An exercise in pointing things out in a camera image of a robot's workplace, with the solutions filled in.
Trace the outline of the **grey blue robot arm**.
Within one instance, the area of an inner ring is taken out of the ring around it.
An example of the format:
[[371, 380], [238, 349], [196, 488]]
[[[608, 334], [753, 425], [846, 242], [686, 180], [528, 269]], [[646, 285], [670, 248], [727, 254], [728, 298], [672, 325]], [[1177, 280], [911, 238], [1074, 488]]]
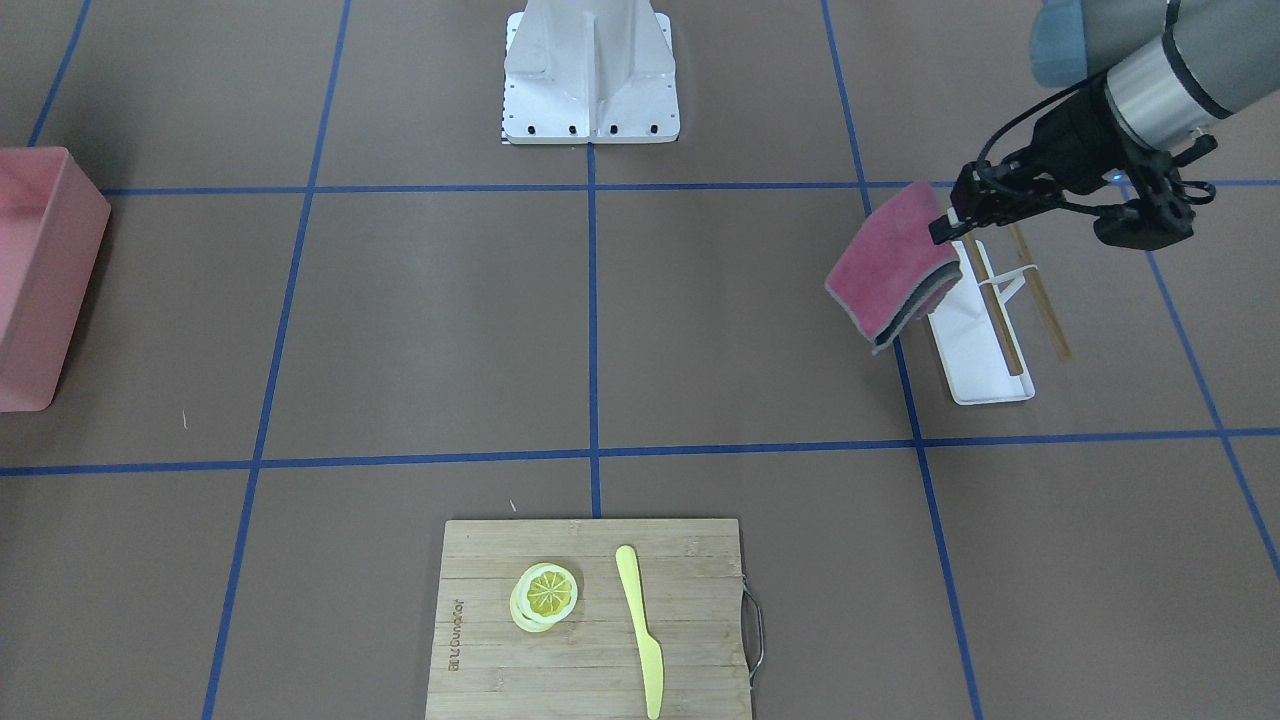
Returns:
[[1087, 215], [1096, 237], [1155, 251], [1193, 233], [1215, 187], [1181, 177], [1212, 127], [1277, 91], [1275, 1], [1047, 1], [1030, 35], [1052, 95], [1020, 113], [1029, 143], [991, 156], [995, 132], [929, 225], [942, 245], [1046, 211]]

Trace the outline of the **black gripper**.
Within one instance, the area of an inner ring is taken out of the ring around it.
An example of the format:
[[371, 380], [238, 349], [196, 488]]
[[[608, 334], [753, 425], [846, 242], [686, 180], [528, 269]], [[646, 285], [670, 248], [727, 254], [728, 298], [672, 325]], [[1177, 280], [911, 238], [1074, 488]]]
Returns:
[[[993, 161], [991, 152], [1012, 128], [1041, 111], [1027, 146]], [[1110, 174], [1147, 147], [1116, 118], [1105, 95], [1053, 95], [997, 129], [963, 167], [952, 208], [928, 224], [933, 245], [951, 243], [982, 227], [1007, 225], [1050, 210], [1098, 219], [1106, 206], [1068, 200], [1107, 184]]]

